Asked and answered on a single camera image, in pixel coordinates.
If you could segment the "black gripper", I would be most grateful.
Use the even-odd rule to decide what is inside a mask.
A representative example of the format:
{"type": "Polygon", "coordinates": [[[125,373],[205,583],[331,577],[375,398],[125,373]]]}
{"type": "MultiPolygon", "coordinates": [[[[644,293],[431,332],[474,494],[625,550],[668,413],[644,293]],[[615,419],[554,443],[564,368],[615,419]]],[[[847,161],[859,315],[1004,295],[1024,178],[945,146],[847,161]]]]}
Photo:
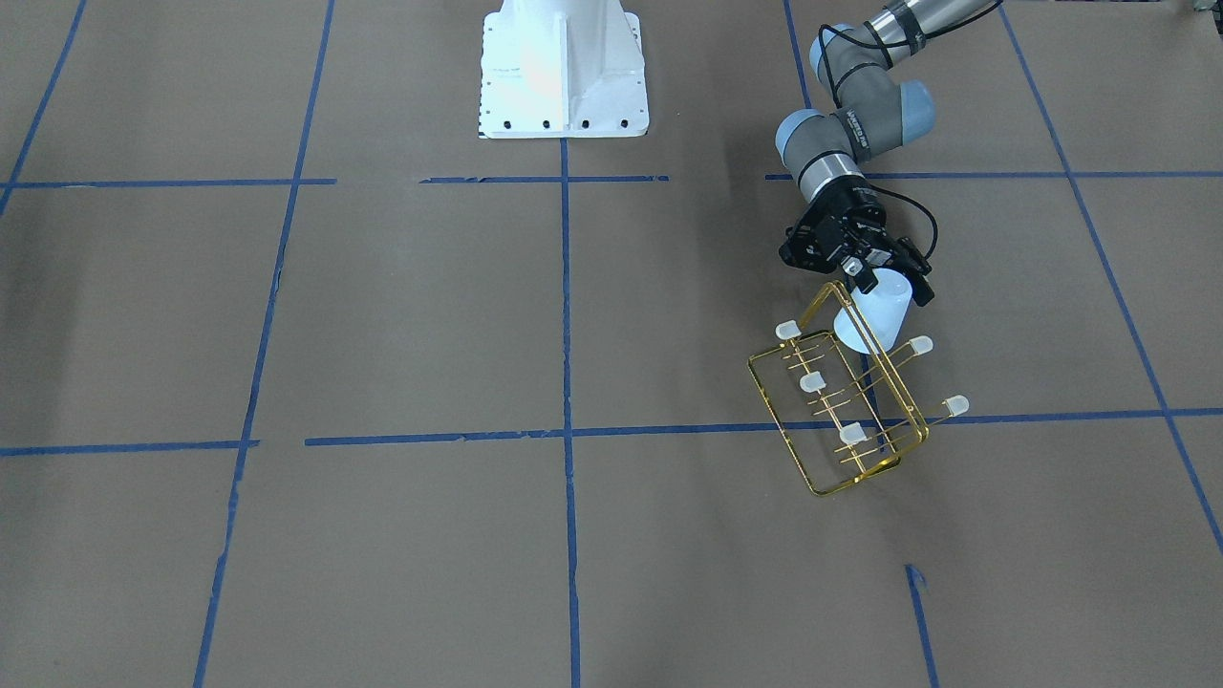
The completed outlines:
{"type": "Polygon", "coordinates": [[[837,255],[843,258],[838,270],[848,275],[852,288],[870,293],[879,284],[876,269],[898,266],[912,286],[914,306],[925,308],[934,299],[929,260],[914,240],[895,240],[888,235],[887,211],[868,180],[830,180],[808,200],[810,205],[834,214],[843,222],[845,242],[837,255]]]}

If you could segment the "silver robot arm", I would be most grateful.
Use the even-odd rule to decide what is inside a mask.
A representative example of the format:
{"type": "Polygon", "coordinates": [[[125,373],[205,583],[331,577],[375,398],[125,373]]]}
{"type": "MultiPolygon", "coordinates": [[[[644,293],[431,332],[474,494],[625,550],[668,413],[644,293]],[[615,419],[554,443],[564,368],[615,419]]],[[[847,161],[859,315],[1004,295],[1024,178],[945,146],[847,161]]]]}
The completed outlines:
{"type": "Polygon", "coordinates": [[[898,82],[892,68],[932,40],[959,31],[997,7],[996,1],[890,1],[860,24],[824,24],[808,64],[833,109],[804,109],[783,119],[777,152],[806,209],[786,229],[779,255],[793,269],[841,271],[863,293],[895,271],[927,306],[929,249],[887,230],[881,191],[862,165],[929,134],[936,106],[920,81],[898,82]]]}

